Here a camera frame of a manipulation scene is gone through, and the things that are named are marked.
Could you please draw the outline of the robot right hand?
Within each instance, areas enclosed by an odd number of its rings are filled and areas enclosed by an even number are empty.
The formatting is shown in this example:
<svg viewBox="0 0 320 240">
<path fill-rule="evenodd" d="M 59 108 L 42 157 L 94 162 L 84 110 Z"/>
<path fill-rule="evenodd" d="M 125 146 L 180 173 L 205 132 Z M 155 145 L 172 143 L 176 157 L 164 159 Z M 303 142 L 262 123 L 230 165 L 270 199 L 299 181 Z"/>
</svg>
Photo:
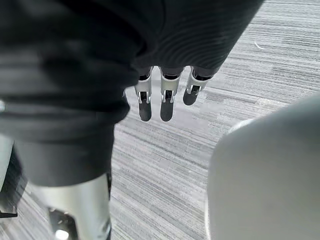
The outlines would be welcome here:
<svg viewBox="0 0 320 240">
<path fill-rule="evenodd" d="M 134 87 L 151 119 L 152 70 L 160 117 L 183 95 L 192 105 L 254 18 L 261 0 L 3 0 L 0 133 L 13 140 L 53 235 L 111 237 L 115 125 Z"/>
</svg>

